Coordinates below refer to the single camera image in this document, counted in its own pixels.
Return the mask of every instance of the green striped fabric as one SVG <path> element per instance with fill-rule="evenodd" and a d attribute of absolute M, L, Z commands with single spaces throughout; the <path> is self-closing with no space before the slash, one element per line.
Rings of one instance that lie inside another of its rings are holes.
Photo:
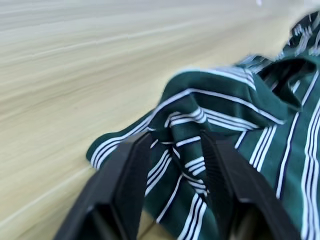
<path fill-rule="evenodd" d="M 275 60 L 178 72 L 153 110 L 99 137 L 87 159 L 99 169 L 121 141 L 150 131 L 145 209 L 178 240 L 219 240 L 200 130 L 222 133 L 265 176 L 301 238 L 320 239 L 319 23 L 318 12 L 301 19 Z"/>

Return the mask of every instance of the light wood surface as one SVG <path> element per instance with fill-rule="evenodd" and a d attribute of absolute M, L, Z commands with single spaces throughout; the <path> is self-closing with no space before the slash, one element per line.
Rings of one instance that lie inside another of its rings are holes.
<path fill-rule="evenodd" d="M 0 239 L 49 240 L 95 172 L 95 138 L 181 68 L 273 56 L 298 0 L 0 0 Z M 139 237 L 171 237 L 142 214 Z"/>

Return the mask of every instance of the green fabric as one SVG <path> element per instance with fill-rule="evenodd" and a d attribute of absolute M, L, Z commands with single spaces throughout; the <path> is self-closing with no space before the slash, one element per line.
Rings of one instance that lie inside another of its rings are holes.
<path fill-rule="evenodd" d="M 275 60 L 251 55 L 178 72 L 155 109 L 99 137 L 87 159 L 99 169 L 121 141 L 150 131 L 145 209 L 179 240 L 218 240 L 199 136 L 201 129 L 223 133 L 274 188 L 301 238 L 320 239 L 319 22 L 318 12 L 301 19 Z"/>

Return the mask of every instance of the wood grain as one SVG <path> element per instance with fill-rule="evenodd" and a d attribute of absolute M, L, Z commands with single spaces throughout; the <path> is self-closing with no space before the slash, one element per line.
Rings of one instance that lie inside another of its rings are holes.
<path fill-rule="evenodd" d="M 95 172 L 92 141 L 181 68 L 274 56 L 299 1 L 0 0 L 0 239 L 49 240 Z M 139 236 L 168 239 L 143 213 Z"/>

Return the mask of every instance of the white stripe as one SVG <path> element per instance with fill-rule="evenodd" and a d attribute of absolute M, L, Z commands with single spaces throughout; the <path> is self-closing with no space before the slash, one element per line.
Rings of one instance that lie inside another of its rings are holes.
<path fill-rule="evenodd" d="M 251 87 L 252 89 L 256 90 L 254 80 L 250 79 L 250 76 L 244 70 L 242 73 L 244 75 L 243 75 L 243 77 L 241 77 L 241 76 L 235 75 L 231 72 L 219 70 L 218 68 L 217 68 L 217 70 L 216 69 L 188 68 L 188 69 L 184 69 L 182 71 L 177 72 L 173 76 L 173 78 L 178 75 L 181 75 L 181 74 L 187 74 L 187 73 L 192 73 L 192 72 L 207 73 L 207 74 L 218 75 L 221 77 L 229 78 L 231 80 L 236 80 L 238 82 L 244 83 L 244 84 L 248 85 L 249 87 Z"/>
<path fill-rule="evenodd" d="M 309 97 L 312 89 L 314 88 L 314 85 L 316 84 L 316 81 L 317 81 L 317 78 L 318 78 L 318 77 L 319 77 L 319 71 L 317 70 L 317 71 L 315 72 L 315 75 L 314 75 L 314 77 L 313 77 L 313 79 L 312 79 L 312 82 L 311 82 L 308 90 L 306 91 L 306 93 L 305 93 L 305 95 L 304 95 L 304 97 L 303 97 L 303 99 L 302 99 L 302 105 L 304 105 L 304 104 L 306 103 L 306 101 L 307 101 L 307 99 L 308 99 L 308 97 Z"/>
<path fill-rule="evenodd" d="M 196 169 L 198 169 L 198 168 L 200 168 L 200 167 L 202 167 L 204 165 L 205 165 L 204 161 L 203 162 L 199 162 L 198 164 L 191 166 L 188 170 L 190 172 L 192 172 L 193 170 L 196 170 Z"/>
<path fill-rule="evenodd" d="M 319 49 L 318 48 L 319 41 L 320 41 L 320 31 L 316 35 L 316 39 L 315 39 L 314 45 L 309 50 L 309 54 L 310 55 L 315 54 L 318 51 L 318 49 Z"/>
<path fill-rule="evenodd" d="M 272 116 L 271 114 L 269 114 L 269 113 L 267 113 L 267 112 L 265 112 L 265 111 L 263 111 L 261 109 L 258 109 L 251 102 L 245 101 L 245 100 L 243 100 L 243 99 L 241 99 L 239 97 L 225 95 L 225 94 L 214 92 L 214 91 L 201 90 L 201 89 L 190 88 L 190 90 L 192 90 L 192 92 L 205 94 L 205 95 L 210 95 L 210 96 L 215 96 L 215 97 L 218 97 L 218 98 L 226 99 L 226 100 L 229 100 L 229 101 L 232 101 L 232 102 L 247 106 L 248 108 L 252 109 L 256 113 L 258 113 L 258 114 L 264 116 L 265 118 L 275 122 L 276 124 L 283 125 L 286 122 L 284 120 L 277 119 L 276 117 Z"/>
<path fill-rule="evenodd" d="M 151 144 L 150 149 L 152 149 L 158 142 L 159 142 L 158 139 L 156 139 L 156 140 Z"/>
<path fill-rule="evenodd" d="M 266 145 L 264 146 L 264 150 L 263 150 L 263 152 L 262 152 L 261 159 L 259 160 L 259 164 L 257 165 L 257 168 L 256 168 L 256 170 L 257 170 L 258 172 L 261 171 L 261 168 L 262 168 L 262 166 L 263 166 L 263 164 L 264 164 L 264 161 L 265 161 L 267 152 L 268 152 L 268 150 L 269 150 L 269 148 L 270 148 L 270 144 L 271 144 L 271 142 L 272 142 L 272 140 L 273 140 L 273 138 L 274 138 L 274 136 L 275 136 L 275 133 L 276 133 L 276 130 L 277 130 L 277 126 L 275 125 L 275 126 L 273 126 L 271 129 L 272 129 L 272 131 L 271 131 L 271 134 L 270 134 L 270 136 L 269 136 L 268 142 L 267 142 Z"/>
<path fill-rule="evenodd" d="M 171 194 L 170 198 L 169 198 L 169 201 L 166 203 L 164 209 L 162 210 L 162 212 L 160 213 L 160 215 L 156 218 L 156 222 L 157 223 L 160 223 L 161 219 L 164 217 L 165 213 L 167 212 L 168 208 L 170 207 L 171 203 L 173 202 L 176 194 L 177 194 L 177 191 L 178 191 L 178 188 L 179 188 L 179 185 L 180 185 L 180 181 L 182 179 L 182 175 L 180 175 L 177 183 L 176 183 L 176 186 L 174 188 L 174 191 L 173 193 Z"/>
<path fill-rule="evenodd" d="M 198 107 L 195 111 L 191 112 L 191 113 L 187 113 L 187 114 L 176 114 L 174 116 L 171 116 L 171 121 L 173 120 L 177 120 L 177 119 L 183 119 L 183 118 L 196 118 L 196 119 L 201 119 L 202 117 L 199 116 L 200 114 L 202 114 L 202 110 L 200 107 Z"/>
<path fill-rule="evenodd" d="M 201 226 L 202 226 L 202 221 L 203 221 L 206 209 L 207 209 L 207 204 L 205 202 L 203 202 L 203 204 L 200 208 L 200 212 L 199 212 L 199 220 L 196 225 L 193 238 L 191 238 L 191 240 L 198 240 L 198 238 L 199 238 L 199 234 L 200 234 Z"/>
<path fill-rule="evenodd" d="M 198 158 L 196 158 L 196 159 L 191 160 L 191 161 L 188 162 L 187 164 L 185 164 L 185 167 L 186 167 L 186 168 L 189 168 L 189 167 L 191 167 L 191 166 L 193 166 L 193 165 L 195 165 L 195 164 L 198 164 L 198 163 L 203 162 L 204 160 L 205 160 L 205 158 L 204 158 L 203 156 L 200 156 L 200 157 L 198 157 Z"/>
<path fill-rule="evenodd" d="M 173 152 L 175 153 L 175 155 L 178 157 L 178 159 L 180 159 L 180 154 L 179 152 L 173 147 Z"/>
<path fill-rule="evenodd" d="M 303 51 L 306 50 L 308 41 L 310 39 L 310 35 L 303 32 L 297 50 L 295 51 L 295 55 L 298 56 Z"/>
<path fill-rule="evenodd" d="M 142 133 L 146 130 L 146 126 L 142 126 L 140 129 L 138 129 L 134 134 L 137 133 Z M 105 148 L 98 154 L 98 160 L 95 162 L 93 162 L 93 166 L 96 167 L 97 169 L 100 168 L 101 164 L 103 163 L 103 161 L 118 147 L 118 145 L 122 142 L 122 141 L 115 141 L 110 143 L 108 146 L 105 146 Z"/>
<path fill-rule="evenodd" d="M 206 170 L 206 166 L 200 167 L 200 168 L 198 168 L 197 170 L 193 171 L 193 172 L 192 172 L 192 175 L 193 175 L 193 176 L 197 176 L 199 173 L 202 173 L 202 172 L 205 171 L 205 170 Z"/>
<path fill-rule="evenodd" d="M 308 178 L 312 183 L 310 183 L 310 186 L 308 186 L 308 191 L 310 195 L 310 206 L 311 206 L 311 211 L 313 214 L 313 222 L 312 219 L 310 221 L 310 225 L 313 225 L 313 228 L 311 229 L 311 234 L 309 234 L 309 239 L 313 240 L 313 236 L 317 236 L 319 232 L 319 212 L 318 212 L 318 204 L 317 204 L 317 189 L 318 189 L 318 179 L 319 179 L 319 162 L 317 160 L 317 150 L 318 150 L 318 134 L 319 134 L 319 127 L 320 127 L 320 100 L 318 102 L 318 113 L 316 115 L 315 119 L 315 126 L 313 127 L 313 148 L 309 148 L 309 156 L 311 160 L 311 168 L 313 170 L 313 180 L 312 180 L 312 175 L 309 174 Z"/>
<path fill-rule="evenodd" d="M 166 164 L 165 164 L 164 168 L 162 169 L 162 171 L 160 172 L 159 176 L 146 188 L 144 196 L 147 196 L 150 193 L 150 191 L 155 187 L 155 185 L 160 181 L 160 179 L 165 174 L 171 160 L 172 160 L 172 158 L 169 157 L 168 161 L 166 162 Z"/>
<path fill-rule="evenodd" d="M 151 119 L 153 119 L 164 107 L 168 106 L 169 104 L 191 94 L 191 93 L 199 93 L 199 94 L 204 94 L 204 95 L 209 95 L 209 96 L 214 96 L 222 99 L 226 99 L 244 106 L 247 106 L 248 108 L 252 109 L 256 113 L 264 116 L 265 118 L 275 122 L 276 124 L 283 125 L 285 123 L 284 120 L 277 119 L 276 117 L 272 116 L 270 113 L 267 113 L 261 109 L 258 109 L 255 105 L 253 105 L 251 102 L 245 101 L 241 98 L 235 97 L 235 96 L 230 96 L 230 95 L 225 95 L 222 93 L 214 92 L 214 91 L 206 91 L 206 90 L 201 90 L 201 89 L 195 89 L 195 88 L 187 88 L 172 97 L 168 98 L 167 100 L 163 101 L 158 105 L 158 107 L 155 108 L 151 115 Z"/>
<path fill-rule="evenodd" d="M 176 115 L 179 115 L 179 114 L 181 114 L 181 113 L 178 112 L 178 111 L 175 111 L 175 112 L 169 114 L 168 118 L 167 118 L 166 121 L 164 122 L 164 127 L 167 128 L 167 127 L 169 126 L 169 122 L 170 122 L 171 118 L 172 118 L 173 116 L 176 116 Z"/>
<path fill-rule="evenodd" d="M 190 229 L 189 229 L 189 232 L 188 232 L 185 240 L 190 240 L 192 238 L 192 236 L 193 236 L 195 227 L 196 227 L 196 225 L 198 223 L 197 218 L 198 218 L 198 215 L 200 213 L 200 209 L 201 209 L 202 205 L 203 205 L 203 201 L 200 198 L 199 201 L 197 202 L 196 206 L 195 206 L 195 212 L 194 212 L 194 216 L 192 218 L 192 223 L 190 225 Z"/>
<path fill-rule="evenodd" d="M 93 152 L 92 157 L 91 157 L 91 164 L 93 163 L 93 160 L 97 157 L 98 152 L 103 149 L 106 145 L 110 144 L 113 141 L 122 141 L 123 139 L 129 137 L 130 135 L 132 135 L 137 129 L 141 128 L 141 126 L 144 126 L 146 124 L 146 122 L 148 122 L 150 117 L 147 117 L 145 120 L 143 120 L 142 122 L 140 122 L 136 127 L 134 127 L 133 129 L 131 129 L 129 132 L 127 132 L 125 135 L 123 136 L 119 136 L 119 137 L 113 137 L 108 139 L 107 141 L 104 141 L 103 143 L 101 143 Z"/>
<path fill-rule="evenodd" d="M 246 134 L 247 134 L 246 131 L 243 131 L 243 132 L 241 133 L 241 135 L 239 136 L 238 140 L 236 141 L 236 144 L 234 145 L 234 148 L 235 148 L 235 149 L 238 149 L 238 147 L 240 146 L 240 144 L 241 144 L 241 142 L 242 142 L 242 140 L 244 139 L 244 137 L 245 137 Z"/>
<path fill-rule="evenodd" d="M 249 163 L 251 165 L 253 165 L 255 160 L 256 160 L 258 150 L 259 150 L 260 146 L 263 144 L 263 141 L 264 141 L 264 139 L 266 137 L 266 134 L 268 133 L 268 130 L 269 130 L 269 128 L 263 129 L 263 132 L 262 132 L 262 134 L 261 134 L 261 136 L 260 136 L 260 138 L 259 138 L 254 150 L 253 150 L 253 153 L 252 153 L 251 157 L 250 157 Z"/>
<path fill-rule="evenodd" d="M 115 146 L 109 148 L 109 150 L 106 151 L 106 152 L 102 155 L 102 158 L 101 158 L 102 161 L 98 161 L 98 163 L 97 163 L 97 165 L 96 165 L 96 168 L 97 168 L 97 169 L 100 169 L 100 166 L 101 166 L 101 164 L 103 163 L 103 159 L 105 159 L 105 157 L 107 157 L 109 154 L 111 154 L 117 147 L 118 147 L 118 145 L 115 145 Z"/>
<path fill-rule="evenodd" d="M 248 55 L 245 59 L 241 60 L 238 64 L 248 64 L 253 61 L 257 55 Z"/>
<path fill-rule="evenodd" d="M 171 145 L 174 142 L 173 141 L 161 141 L 160 143 L 163 144 L 163 145 Z"/>
<path fill-rule="evenodd" d="M 235 75 L 238 75 L 239 77 L 247 78 L 247 80 L 249 80 L 253 85 L 255 84 L 254 76 L 248 68 L 243 68 L 238 66 L 225 66 L 225 67 L 216 67 L 214 70 L 235 74 Z"/>
<path fill-rule="evenodd" d="M 265 149 L 265 147 L 267 145 L 267 142 L 269 140 L 269 137 L 271 135 L 271 130 L 272 130 L 271 127 L 267 128 L 267 133 L 266 133 L 265 137 L 263 138 L 263 142 L 262 142 L 262 144 L 261 144 L 261 146 L 259 148 L 259 151 L 257 152 L 257 155 L 255 156 L 255 160 L 254 160 L 254 163 L 253 163 L 253 167 L 255 169 L 257 168 L 257 166 L 258 166 L 258 164 L 259 164 L 259 162 L 261 160 L 262 153 L 263 153 L 263 151 L 264 151 L 264 149 Z"/>
<path fill-rule="evenodd" d="M 288 136 L 288 139 L 286 141 L 286 148 L 285 148 L 284 156 L 283 156 L 283 159 L 282 159 L 282 162 L 281 162 L 280 174 L 279 174 L 278 184 L 277 184 L 277 188 L 276 188 L 276 197 L 277 198 L 280 198 L 280 195 L 281 195 L 282 182 L 283 182 L 284 174 L 285 174 L 285 166 L 286 166 L 286 163 L 287 163 L 287 160 L 288 160 L 289 151 L 290 151 L 290 148 L 291 148 L 290 143 L 291 143 L 291 139 L 292 139 L 293 134 L 294 134 L 294 130 L 295 130 L 295 127 L 296 127 L 296 123 L 297 123 L 298 117 L 299 117 L 299 112 L 297 112 L 295 114 L 294 118 L 293 118 L 293 122 L 292 122 L 292 125 L 291 125 L 291 128 L 290 128 L 289 136 Z"/>
<path fill-rule="evenodd" d="M 200 136 L 194 136 L 194 137 L 188 138 L 186 140 L 182 140 L 182 141 L 177 142 L 176 146 L 177 147 L 181 147 L 181 146 L 183 146 L 185 144 L 193 143 L 193 142 L 196 142 L 196 141 L 199 141 L 199 140 L 201 140 Z"/>
<path fill-rule="evenodd" d="M 156 171 L 154 172 L 154 174 L 151 174 L 149 177 L 148 177 L 148 180 L 146 181 L 146 184 L 147 185 L 150 185 L 153 180 L 156 178 L 156 176 L 161 172 L 163 171 L 163 168 L 164 166 L 167 164 L 167 162 L 169 162 L 169 158 L 170 158 L 170 154 L 167 154 L 165 156 L 165 158 L 161 161 L 161 165 L 156 169 Z"/>
<path fill-rule="evenodd" d="M 192 181 L 192 182 L 194 182 L 194 183 L 199 183 L 200 185 L 203 185 L 204 187 L 206 187 L 205 184 L 204 184 L 204 181 L 203 181 L 202 179 L 192 178 L 192 177 L 188 176 L 187 174 L 185 174 L 184 172 L 182 172 L 182 175 L 183 175 L 186 179 L 188 179 L 188 180 L 190 180 L 190 181 Z"/>
<path fill-rule="evenodd" d="M 210 119 L 212 119 L 212 120 L 222 120 L 222 121 L 225 121 L 225 123 L 229 123 L 229 124 L 236 125 L 239 127 L 244 127 L 249 130 L 259 128 L 258 125 L 254 124 L 252 122 L 249 122 L 247 120 L 244 120 L 242 118 L 239 118 L 239 117 L 230 116 L 230 115 L 227 115 L 227 114 L 224 114 L 221 112 L 217 112 L 217 111 L 213 111 L 213 110 L 210 110 L 207 108 L 203 108 L 203 111 L 207 114 L 207 118 L 210 117 Z"/>
<path fill-rule="evenodd" d="M 115 144 L 119 144 L 121 141 L 123 141 L 124 139 L 126 139 L 127 137 L 140 133 L 142 131 L 144 131 L 147 127 L 147 125 L 150 122 L 150 116 L 146 117 L 142 122 L 140 122 L 136 127 L 134 127 L 133 129 L 131 129 L 130 131 L 128 131 L 126 134 L 119 136 L 119 137 L 113 137 L 108 139 L 107 141 L 104 141 L 103 143 L 101 143 L 93 152 L 93 155 L 91 157 L 91 164 L 93 166 L 96 165 L 100 165 L 99 164 L 99 160 L 102 157 L 102 155 L 104 155 L 104 153 L 110 148 L 113 147 Z"/>
<path fill-rule="evenodd" d="M 193 186 L 193 187 L 195 187 L 197 189 L 203 189 L 203 190 L 206 189 L 206 185 L 204 185 L 204 184 L 200 184 L 200 183 L 194 182 L 193 180 L 192 181 L 191 180 L 187 180 L 187 181 L 191 186 Z"/>
<path fill-rule="evenodd" d="M 297 91 L 297 89 L 298 89 L 298 87 L 300 86 L 300 80 L 298 80 L 298 81 L 296 81 L 296 83 L 292 86 L 292 92 L 293 93 L 296 93 L 296 91 Z"/>
<path fill-rule="evenodd" d="M 191 221 L 193 220 L 193 212 L 194 212 L 194 208 L 195 208 L 195 205 L 196 205 L 196 202 L 198 199 L 199 199 L 199 195 L 197 193 L 195 193 L 192 198 L 192 201 L 191 201 L 191 206 L 190 206 L 190 211 L 189 211 L 188 217 L 185 220 L 184 227 L 183 227 L 180 235 L 178 236 L 177 240 L 183 240 L 185 238 L 185 236 L 187 235 L 189 225 L 190 225 Z"/>
<path fill-rule="evenodd" d="M 319 76 L 319 72 L 316 71 L 314 76 L 313 76 L 313 79 L 302 99 L 302 106 L 305 105 L 312 89 L 314 88 L 315 86 L 315 83 L 316 83 L 316 80 Z M 296 124 L 297 124 L 297 120 L 298 120 L 298 117 L 299 117 L 299 112 L 297 112 L 293 118 L 293 122 L 292 122 L 292 125 L 291 125 L 291 128 L 290 128 L 290 132 L 289 132 L 289 136 L 288 136 L 288 139 L 287 139 L 287 142 L 286 142 L 286 148 L 285 148 L 285 152 L 284 152 L 284 156 L 283 156 L 283 159 L 282 159 L 282 162 L 281 162 L 281 167 L 280 167 L 280 174 L 279 174 L 279 179 L 278 179 L 278 184 L 277 184 L 277 188 L 276 188 L 276 197 L 277 198 L 280 198 L 280 195 L 281 195 L 281 192 L 282 192 L 282 182 L 283 182 L 283 178 L 284 178 L 284 174 L 285 174 L 285 166 L 286 166 L 286 163 L 287 163 L 287 160 L 288 160 L 288 155 L 289 155 L 289 151 L 290 151 L 290 148 L 291 148 L 291 145 L 290 145 L 290 142 L 292 140 L 292 137 L 293 137 L 293 133 L 294 133 L 294 129 L 296 127 Z"/>
<path fill-rule="evenodd" d="M 213 125 L 225 128 L 225 129 L 230 129 L 233 131 L 238 131 L 238 132 L 245 132 L 245 131 L 249 130 L 247 127 L 235 126 L 235 125 L 227 124 L 227 123 L 224 123 L 224 122 L 221 122 L 218 120 L 214 120 L 211 118 L 208 118 L 208 122 L 210 124 L 213 124 Z"/>
<path fill-rule="evenodd" d="M 205 123 L 207 121 L 207 116 L 204 113 L 202 115 L 203 115 L 203 117 L 201 119 L 199 119 L 199 120 L 197 120 L 196 118 L 191 118 L 191 117 L 186 117 L 186 118 L 173 120 L 170 123 L 170 127 L 173 127 L 173 126 L 179 125 L 179 124 L 189 123 L 189 122 L 196 122 L 198 124 L 203 124 L 203 123 Z"/>
<path fill-rule="evenodd" d="M 319 23 L 320 23 L 320 13 L 316 15 L 316 18 L 312 24 L 312 30 L 315 30 L 316 27 L 318 27 Z"/>
<path fill-rule="evenodd" d="M 160 160 L 159 160 L 159 161 L 156 163 L 156 165 L 148 172 L 147 178 L 150 178 L 150 177 L 155 173 L 155 171 L 160 167 L 160 165 L 163 163 L 165 157 L 168 155 L 168 152 L 169 152 L 168 149 L 166 149 L 166 150 L 163 152 Z"/>
<path fill-rule="evenodd" d="M 320 100 L 317 102 L 317 105 L 314 109 L 312 114 L 308 130 L 307 130 L 307 138 L 306 144 L 304 148 L 305 153 L 305 161 L 303 167 L 303 173 L 301 178 L 301 190 L 302 190 L 302 197 L 303 197 L 303 215 L 302 215 L 302 228 L 301 228 L 301 238 L 305 239 L 309 232 L 309 239 L 311 239 L 311 235 L 314 234 L 314 226 L 313 219 L 314 219 L 314 209 L 312 208 L 312 200 L 310 194 L 310 185 L 311 185 L 311 178 L 313 175 L 313 164 L 315 159 L 312 157 L 311 149 L 313 145 L 317 145 L 317 142 L 314 142 L 314 134 L 315 134 L 315 127 L 313 123 L 315 123 L 316 118 L 319 116 L 319 107 L 320 107 Z"/>

